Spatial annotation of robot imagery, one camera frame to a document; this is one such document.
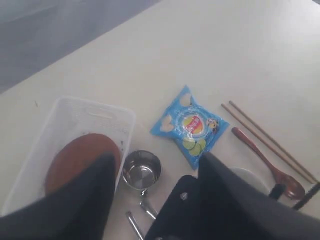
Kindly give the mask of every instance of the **chip bag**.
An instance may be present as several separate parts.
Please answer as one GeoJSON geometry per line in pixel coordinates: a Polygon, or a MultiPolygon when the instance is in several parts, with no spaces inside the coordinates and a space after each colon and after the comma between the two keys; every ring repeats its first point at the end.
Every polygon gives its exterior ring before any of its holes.
{"type": "Polygon", "coordinates": [[[212,149],[228,126],[221,117],[198,105],[185,86],[150,132],[174,139],[195,170],[201,155],[212,149]]]}

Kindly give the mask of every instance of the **table surface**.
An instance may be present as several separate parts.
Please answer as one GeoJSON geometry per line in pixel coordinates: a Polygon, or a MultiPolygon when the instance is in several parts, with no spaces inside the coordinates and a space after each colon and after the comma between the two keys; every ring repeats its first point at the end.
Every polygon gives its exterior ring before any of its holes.
{"type": "MultiPolygon", "coordinates": [[[[319,66],[320,6],[311,0],[163,0],[0,95],[0,205],[54,101],[67,95],[136,113],[131,151],[149,150],[163,165],[149,192],[159,210],[181,176],[197,174],[171,140],[149,133],[185,84],[198,103],[241,127],[220,106],[233,100],[320,179],[319,66]]],[[[276,167],[310,188],[244,132],[276,167]]],[[[267,167],[231,128],[212,153],[274,185],[267,167]]],[[[138,193],[119,184],[105,239],[135,239],[127,210],[148,230],[152,221],[138,200],[138,193]]],[[[319,201],[316,195],[302,211],[320,218],[319,201]]]]}

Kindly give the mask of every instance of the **metal utensil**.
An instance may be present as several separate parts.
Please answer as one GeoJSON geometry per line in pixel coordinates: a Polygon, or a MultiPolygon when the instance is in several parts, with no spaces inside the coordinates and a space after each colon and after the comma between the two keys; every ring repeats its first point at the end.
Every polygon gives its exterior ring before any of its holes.
{"type": "Polygon", "coordinates": [[[270,169],[275,182],[286,186],[284,195],[293,200],[300,200],[304,197],[306,194],[305,189],[297,180],[273,166],[262,154],[259,148],[239,128],[233,127],[231,131],[238,139],[244,142],[260,157],[260,159],[270,169]]]}
{"type": "Polygon", "coordinates": [[[158,213],[150,205],[147,199],[147,189],[153,186],[159,179],[162,166],[159,158],[145,150],[137,150],[130,153],[123,164],[122,175],[124,181],[131,188],[141,191],[140,207],[155,220],[158,213]]]}
{"type": "Polygon", "coordinates": [[[134,218],[134,216],[132,215],[132,212],[131,211],[127,211],[125,213],[126,217],[128,218],[128,221],[134,231],[134,233],[136,234],[137,238],[139,240],[144,240],[145,239],[145,236],[144,234],[142,233],[140,227],[138,226],[137,224],[137,221],[136,219],[134,218]]]}

